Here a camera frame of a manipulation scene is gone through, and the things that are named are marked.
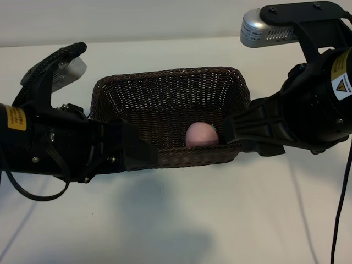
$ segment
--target brown wicker basket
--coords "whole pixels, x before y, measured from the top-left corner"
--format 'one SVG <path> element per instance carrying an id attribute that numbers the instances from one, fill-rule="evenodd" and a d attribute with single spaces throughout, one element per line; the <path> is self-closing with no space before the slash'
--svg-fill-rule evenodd
<path id="1" fill-rule="evenodd" d="M 241 151 L 238 142 L 225 143 L 222 122 L 249 102 L 245 80 L 231 67 L 114 75 L 95 85 L 91 118 L 138 125 L 140 136 L 158 148 L 153 168 L 201 166 L 232 161 Z M 185 134 L 194 122 L 214 124 L 220 145 L 186 148 Z"/>

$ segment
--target cable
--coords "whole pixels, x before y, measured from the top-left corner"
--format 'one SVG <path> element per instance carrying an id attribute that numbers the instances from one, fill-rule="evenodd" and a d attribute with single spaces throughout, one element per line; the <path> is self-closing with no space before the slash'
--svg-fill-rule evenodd
<path id="1" fill-rule="evenodd" d="M 333 240 L 332 240 L 332 248 L 331 248 L 330 264 L 334 264 L 334 262 L 335 262 L 335 249 L 336 249 L 337 233 L 338 233 L 338 229 L 339 229 L 340 215 L 341 215 L 341 210 L 342 210 L 342 206 L 343 206 L 343 201 L 345 199 L 345 194 L 346 194 L 346 189 L 347 189 L 347 181 L 348 181 L 348 176 L 350 174 L 351 163 L 352 163 L 352 143 L 351 143 L 351 147 L 350 147 L 350 152 L 348 154 L 348 159 L 347 159 L 347 164 L 346 164 L 345 175 L 344 175 L 344 178 L 343 178 L 343 184 L 342 184 L 342 191 L 341 191 L 339 206 L 337 208 L 337 213 L 336 213 L 335 227 L 334 227 L 334 237 L 333 237 Z"/>
<path id="2" fill-rule="evenodd" d="M 65 191 L 67 190 L 69 184 L 70 184 L 70 171 L 65 163 L 65 161 L 61 158 L 60 154 L 56 151 L 56 149 L 52 146 L 52 144 L 49 141 L 48 136 L 45 134 L 44 135 L 44 139 L 46 141 L 45 145 L 46 145 L 46 151 L 48 152 L 48 154 L 57 162 L 57 164 L 60 166 L 63 176 L 65 178 L 65 188 L 55 194 L 55 195 L 51 195 L 51 196 L 38 196 L 38 195 L 34 195 L 31 194 L 30 192 L 26 191 L 25 189 L 23 189 L 21 187 L 21 185 L 19 185 L 19 183 L 15 180 L 15 178 L 13 177 L 10 168 L 8 166 L 8 163 L 5 159 L 5 155 L 4 152 L 2 150 L 2 147 L 0 145 L 0 160 L 1 160 L 1 164 L 2 164 L 2 169 L 6 172 L 7 177 L 9 178 L 10 182 L 12 183 L 12 186 L 14 186 L 14 188 L 23 196 L 27 197 L 28 199 L 34 200 L 34 201 L 52 201 L 56 198 L 59 198 L 61 195 L 63 195 L 65 193 Z"/>

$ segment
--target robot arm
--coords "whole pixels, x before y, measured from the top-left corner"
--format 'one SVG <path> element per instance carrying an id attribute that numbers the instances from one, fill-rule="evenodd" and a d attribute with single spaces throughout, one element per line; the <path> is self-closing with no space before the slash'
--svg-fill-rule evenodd
<path id="1" fill-rule="evenodd" d="M 284 145 L 318 154 L 352 133 L 352 16 L 331 2 L 282 4 L 249 11 L 241 41 L 249 47 L 299 41 L 307 62 L 296 65 L 281 90 L 253 100 L 224 122 L 228 142 L 245 152 L 284 153 Z M 323 54 L 318 49 L 333 47 Z"/>
<path id="2" fill-rule="evenodd" d="M 96 174 L 157 163 L 156 147 L 139 138 L 136 126 L 122 119 L 89 120 L 73 104 L 51 107 L 51 93 L 84 73 L 78 56 L 85 50 L 84 43 L 76 43 L 50 55 L 24 76 L 12 106 L 0 104 L 0 169 L 30 199 L 53 200 L 70 182 L 88 183 Z M 66 187 L 53 196 L 31 195 L 10 171 L 53 175 Z"/>

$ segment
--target bolt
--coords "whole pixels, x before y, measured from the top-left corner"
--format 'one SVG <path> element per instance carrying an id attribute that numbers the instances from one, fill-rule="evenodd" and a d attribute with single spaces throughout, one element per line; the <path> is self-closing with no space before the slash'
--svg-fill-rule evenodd
<path id="1" fill-rule="evenodd" d="M 270 11 L 271 13 L 276 14 L 276 8 L 275 8 L 275 7 L 269 7 L 269 11 Z"/>
<path id="2" fill-rule="evenodd" d="M 51 143 L 53 143 L 55 141 L 55 132 L 52 131 L 49 133 L 49 139 L 50 139 Z"/>
<path id="3" fill-rule="evenodd" d="M 300 70 L 304 70 L 305 68 L 307 68 L 307 64 L 306 63 L 302 63 L 301 65 L 299 65 L 299 69 Z"/>
<path id="4" fill-rule="evenodd" d="M 114 162 L 116 161 L 116 158 L 115 158 L 115 156 L 108 157 L 108 158 L 106 159 L 106 161 L 111 162 L 111 163 L 114 163 Z"/>
<path id="5" fill-rule="evenodd" d="M 34 157 L 34 158 L 32 159 L 32 162 L 33 162 L 33 163 L 38 163 L 38 162 L 39 162 L 39 158 L 38 158 L 38 157 Z"/>

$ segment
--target white wall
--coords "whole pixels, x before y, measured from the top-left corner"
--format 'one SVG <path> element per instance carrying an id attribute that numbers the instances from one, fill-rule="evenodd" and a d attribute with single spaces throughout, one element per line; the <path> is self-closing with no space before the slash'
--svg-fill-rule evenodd
<path id="1" fill-rule="evenodd" d="M 302 0 L 0 0 L 0 47 L 236 36 L 248 10 L 289 2 Z"/>

